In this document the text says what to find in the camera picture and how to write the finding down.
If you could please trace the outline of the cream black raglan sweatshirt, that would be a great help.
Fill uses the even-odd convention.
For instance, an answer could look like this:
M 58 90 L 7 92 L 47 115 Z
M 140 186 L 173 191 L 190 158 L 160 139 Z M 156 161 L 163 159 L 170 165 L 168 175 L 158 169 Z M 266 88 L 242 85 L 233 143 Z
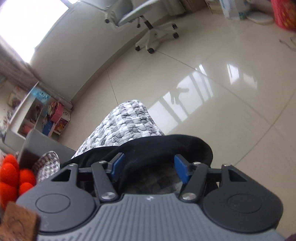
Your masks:
M 174 170 L 174 157 L 177 154 L 189 163 L 200 162 L 210 166 L 213 160 L 212 149 L 200 138 L 168 135 L 137 138 L 120 146 L 76 152 L 61 167 L 74 163 L 79 168 L 89 168 L 98 161 L 110 162 L 118 153 L 123 153 L 126 161 L 122 176 L 113 183 L 118 194 L 161 194 L 177 191 L 180 188 L 180 179 Z

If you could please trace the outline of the grey checked quilted bedcover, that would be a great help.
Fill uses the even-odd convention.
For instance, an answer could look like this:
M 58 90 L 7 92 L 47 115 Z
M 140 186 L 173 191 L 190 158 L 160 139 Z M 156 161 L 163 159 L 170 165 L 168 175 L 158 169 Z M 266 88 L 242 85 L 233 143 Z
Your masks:
M 145 105 L 136 99 L 129 100 L 113 109 L 72 157 L 94 148 L 119 146 L 137 138 L 163 135 Z M 33 165 L 38 184 L 60 170 L 60 157 L 60 154 L 51 149 Z

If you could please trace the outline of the white desk with shelves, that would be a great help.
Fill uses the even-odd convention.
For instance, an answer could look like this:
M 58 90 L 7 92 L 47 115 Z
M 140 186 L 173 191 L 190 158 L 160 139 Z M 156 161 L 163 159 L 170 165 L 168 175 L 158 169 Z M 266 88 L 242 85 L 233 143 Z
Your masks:
M 46 108 L 52 103 L 61 104 L 71 110 L 73 104 L 57 94 L 42 82 L 37 82 L 23 100 L 1 123 L 1 140 L 8 143 L 11 139 L 25 140 L 28 133 L 35 129 L 45 115 Z

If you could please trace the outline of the red flower plush cushion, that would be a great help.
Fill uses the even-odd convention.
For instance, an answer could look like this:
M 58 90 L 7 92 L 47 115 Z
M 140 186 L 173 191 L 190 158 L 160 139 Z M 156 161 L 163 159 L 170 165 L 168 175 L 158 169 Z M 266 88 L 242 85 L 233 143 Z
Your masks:
M 19 166 L 16 157 L 7 154 L 1 163 L 1 208 L 5 211 L 9 202 L 16 200 L 36 185 L 31 169 Z

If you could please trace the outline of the brown furry patch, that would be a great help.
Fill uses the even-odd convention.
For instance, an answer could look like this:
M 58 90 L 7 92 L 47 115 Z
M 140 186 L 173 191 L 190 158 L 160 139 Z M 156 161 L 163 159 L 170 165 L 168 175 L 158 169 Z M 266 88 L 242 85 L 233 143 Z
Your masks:
M 40 217 L 35 212 L 9 202 L 1 221 L 1 240 L 37 240 Z

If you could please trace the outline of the left grey curtain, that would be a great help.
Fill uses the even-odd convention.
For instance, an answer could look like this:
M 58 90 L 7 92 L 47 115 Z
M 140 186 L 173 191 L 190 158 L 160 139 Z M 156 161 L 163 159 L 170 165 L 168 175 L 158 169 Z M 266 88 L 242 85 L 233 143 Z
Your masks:
M 39 82 L 31 66 L 3 38 L 1 38 L 0 48 L 1 74 L 7 77 L 9 82 L 23 89 L 31 89 Z

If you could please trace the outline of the white grey office chair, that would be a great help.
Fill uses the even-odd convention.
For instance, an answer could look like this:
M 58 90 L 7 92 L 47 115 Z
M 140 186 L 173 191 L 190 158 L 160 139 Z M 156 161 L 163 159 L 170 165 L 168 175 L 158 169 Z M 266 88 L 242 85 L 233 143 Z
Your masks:
M 135 51 L 140 51 L 145 48 L 150 54 L 154 54 L 155 49 L 152 47 L 156 42 L 160 42 L 162 38 L 172 36 L 174 39 L 178 39 L 177 33 L 178 26 L 173 22 L 167 22 L 163 25 L 154 27 L 148 19 L 145 18 L 145 14 L 152 9 L 159 1 L 145 1 L 138 7 L 134 7 L 132 1 L 83 1 L 92 7 L 105 13 L 105 23 L 111 23 L 114 27 L 122 27 L 126 24 L 137 21 L 137 28 L 141 27 L 141 23 L 144 23 L 147 27 L 147 32 L 144 36 L 138 40 L 135 44 Z

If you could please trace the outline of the white blue paper bag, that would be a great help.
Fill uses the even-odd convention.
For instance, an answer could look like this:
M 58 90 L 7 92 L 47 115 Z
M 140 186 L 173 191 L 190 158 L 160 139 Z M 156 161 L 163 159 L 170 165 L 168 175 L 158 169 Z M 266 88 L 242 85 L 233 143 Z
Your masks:
M 245 0 L 220 0 L 220 4 L 227 19 L 243 20 L 250 12 L 250 3 Z

